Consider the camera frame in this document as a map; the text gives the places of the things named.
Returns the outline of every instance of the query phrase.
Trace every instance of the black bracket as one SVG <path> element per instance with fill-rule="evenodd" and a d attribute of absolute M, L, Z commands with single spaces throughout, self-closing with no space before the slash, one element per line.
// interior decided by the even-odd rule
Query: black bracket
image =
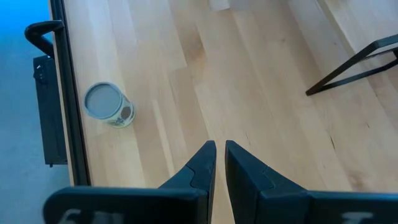
<path fill-rule="evenodd" d="M 382 51 L 382 52 L 379 52 L 376 54 L 372 54 L 377 49 L 387 47 L 389 45 L 396 44 L 396 43 L 398 43 L 398 34 L 390 36 L 390 37 L 386 37 L 384 39 L 377 40 L 377 41 L 369 44 L 363 50 L 361 50 L 356 55 L 351 57 L 347 62 L 345 62 L 340 67 L 338 67 L 336 70 L 332 71 L 325 78 L 320 80 L 317 84 L 315 84 L 313 87 L 311 87 L 305 93 L 307 94 L 307 96 L 311 96 L 311 95 L 314 95 L 321 91 L 329 90 L 331 88 L 338 87 L 338 86 L 341 86 L 341 85 L 344 85 L 347 83 L 351 83 L 351 82 L 359 80 L 361 78 L 366 78 L 371 75 L 375 75 L 377 73 L 384 72 L 384 71 L 398 65 L 398 47 L 395 47 L 395 48 L 389 49 L 389 50 L 385 50 L 385 51 Z M 356 65 L 357 63 L 368 60 L 370 58 L 374 58 L 379 55 L 387 54 L 389 52 L 393 52 L 394 55 L 396 56 L 396 59 L 394 61 L 388 63 L 387 65 L 372 69 L 367 72 L 360 73 L 358 75 L 354 75 L 349 78 L 345 78 L 345 79 L 337 81 L 337 82 L 327 84 L 328 82 L 332 81 L 332 79 L 341 75 L 343 72 L 347 71 L 347 69 L 351 68 L 352 66 Z"/>
<path fill-rule="evenodd" d="M 45 21 L 31 24 L 26 27 L 26 39 L 36 46 L 38 49 L 46 53 L 51 58 L 54 58 L 54 48 L 52 43 L 43 37 L 44 34 L 51 31 L 58 31 L 64 28 L 62 21 Z"/>

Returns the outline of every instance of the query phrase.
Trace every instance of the paint can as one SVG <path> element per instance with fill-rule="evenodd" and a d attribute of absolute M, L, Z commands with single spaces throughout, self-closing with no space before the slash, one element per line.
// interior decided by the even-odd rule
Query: paint can
<path fill-rule="evenodd" d="M 136 115 L 134 105 L 113 83 L 99 82 L 91 86 L 85 94 L 84 104 L 89 116 L 114 128 L 126 127 Z"/>

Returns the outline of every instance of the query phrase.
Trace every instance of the wooden floor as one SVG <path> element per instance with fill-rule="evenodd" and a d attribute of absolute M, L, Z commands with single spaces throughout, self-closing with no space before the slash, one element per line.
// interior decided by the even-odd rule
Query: wooden floor
<path fill-rule="evenodd" d="M 233 223 L 233 139 L 308 189 L 398 192 L 398 70 L 305 96 L 326 73 L 287 1 L 224 11 L 208 0 L 65 4 L 80 101 L 109 81 L 137 108 L 124 129 L 81 113 L 94 185 L 158 187 L 214 139 L 213 223 Z"/>

